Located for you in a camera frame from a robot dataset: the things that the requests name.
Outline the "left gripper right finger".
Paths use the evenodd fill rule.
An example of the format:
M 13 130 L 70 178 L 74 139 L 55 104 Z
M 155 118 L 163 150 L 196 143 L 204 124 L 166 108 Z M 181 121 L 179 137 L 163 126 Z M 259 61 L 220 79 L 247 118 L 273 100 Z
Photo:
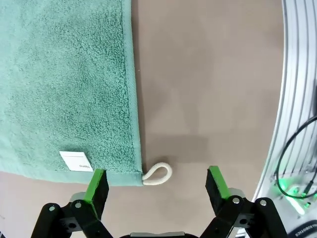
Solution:
M 234 195 L 218 166 L 209 166 L 206 190 L 215 217 L 200 237 L 227 238 L 234 228 L 244 228 L 251 238 L 288 237 L 274 202 L 267 197 L 251 202 Z

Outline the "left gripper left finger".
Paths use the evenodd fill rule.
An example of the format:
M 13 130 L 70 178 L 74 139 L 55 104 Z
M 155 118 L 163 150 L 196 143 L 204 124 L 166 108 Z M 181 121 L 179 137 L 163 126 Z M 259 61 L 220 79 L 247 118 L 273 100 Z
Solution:
M 101 222 L 108 191 L 106 171 L 96 169 L 82 199 L 64 207 L 56 203 L 42 207 L 31 237 L 69 238 L 73 232 L 83 232 L 87 238 L 112 237 Z

